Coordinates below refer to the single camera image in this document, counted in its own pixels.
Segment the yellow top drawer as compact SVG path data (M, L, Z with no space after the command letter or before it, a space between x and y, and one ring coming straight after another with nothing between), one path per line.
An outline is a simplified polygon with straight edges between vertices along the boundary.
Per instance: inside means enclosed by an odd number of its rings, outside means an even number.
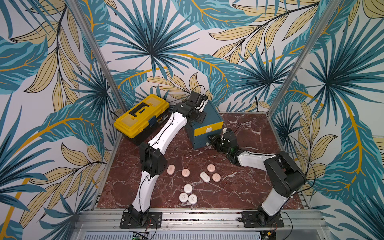
M196 129L194 129L194 136L202 135L202 134L209 133L212 131L221 130L223 127L223 124L224 124L224 122L221 121L218 123L209 124L209 125L202 126L202 127L197 127Z

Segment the teal drawer cabinet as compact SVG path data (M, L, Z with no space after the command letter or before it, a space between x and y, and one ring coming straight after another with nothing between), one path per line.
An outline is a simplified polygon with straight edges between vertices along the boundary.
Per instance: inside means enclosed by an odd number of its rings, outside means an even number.
M203 112L206 113L206 116L202 124L191 121L185 126L189 140L195 150L209 146L208 136L220 134L224 124L222 116L211 101L208 101Z

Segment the white oval earphone case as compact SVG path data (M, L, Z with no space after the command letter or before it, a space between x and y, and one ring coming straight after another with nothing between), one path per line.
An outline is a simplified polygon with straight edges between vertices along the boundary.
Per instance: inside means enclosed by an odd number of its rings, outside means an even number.
M207 173L205 172L201 172L200 173L200 178L205 182L205 183L209 183L211 178L208 176Z

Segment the white round earphone case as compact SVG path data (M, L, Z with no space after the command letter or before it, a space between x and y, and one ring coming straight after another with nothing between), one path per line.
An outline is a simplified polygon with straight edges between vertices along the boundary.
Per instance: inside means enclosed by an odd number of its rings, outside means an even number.
M192 185L190 185L190 184L186 184L186 185L184 186L184 192L185 192L186 194L190 194L192 191L193 191L193 187L192 187Z
M189 195L188 202L191 205L195 205L198 202L198 197L194 194Z
M181 193L179 195L179 201L181 203L186 203L189 200L189 195L187 193Z

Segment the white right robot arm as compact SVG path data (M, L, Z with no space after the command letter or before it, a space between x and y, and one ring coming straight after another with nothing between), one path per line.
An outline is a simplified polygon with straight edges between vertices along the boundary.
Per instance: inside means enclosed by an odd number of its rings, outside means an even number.
M286 152L262 154L241 149L231 129L224 129L222 134L209 135L208 139L211 146L224 154L232 165L267 173L273 188L258 209L265 217L277 215L288 199L307 182L305 174Z

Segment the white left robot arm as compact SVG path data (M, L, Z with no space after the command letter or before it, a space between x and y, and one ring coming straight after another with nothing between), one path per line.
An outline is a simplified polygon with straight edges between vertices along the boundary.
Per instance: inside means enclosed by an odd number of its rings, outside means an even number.
M174 137L189 121L203 121L208 103L206 94L191 92L188 99L174 106L173 111L159 133L148 143L139 147L142 165L141 182L135 200L128 207L131 220L143 226L149 219L152 193L159 176L168 162L164 156Z

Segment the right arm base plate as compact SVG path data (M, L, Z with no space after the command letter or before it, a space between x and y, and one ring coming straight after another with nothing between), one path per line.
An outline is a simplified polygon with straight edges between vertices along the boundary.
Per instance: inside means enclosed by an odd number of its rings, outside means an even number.
M238 218L244 224L245 228L282 228L284 222L280 213L269 216L264 212L241 212Z

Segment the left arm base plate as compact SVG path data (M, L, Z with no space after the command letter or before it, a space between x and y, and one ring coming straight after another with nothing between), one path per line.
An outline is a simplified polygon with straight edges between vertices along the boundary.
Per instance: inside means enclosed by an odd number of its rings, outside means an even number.
M162 212L148 212L144 215L124 212L120 229L157 229L162 226L162 218Z

